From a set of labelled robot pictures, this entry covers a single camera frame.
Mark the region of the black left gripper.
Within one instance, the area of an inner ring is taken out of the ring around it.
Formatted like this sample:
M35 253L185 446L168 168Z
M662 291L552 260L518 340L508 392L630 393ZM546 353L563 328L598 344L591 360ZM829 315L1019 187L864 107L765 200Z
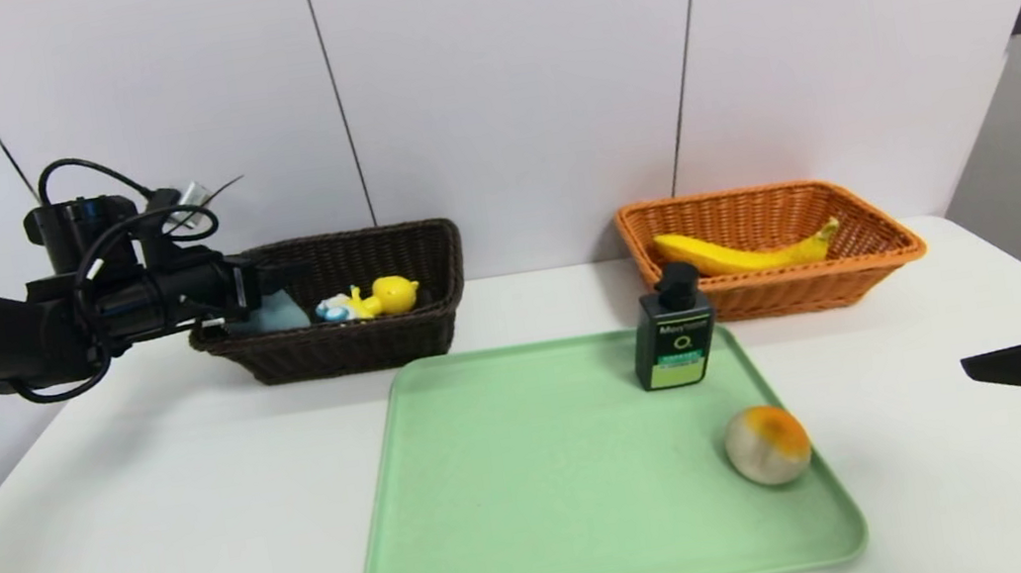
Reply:
M211 256L163 274L168 322L187 320L243 322L260 308L261 298L290 290L308 278L311 264L254 264L235 257Z

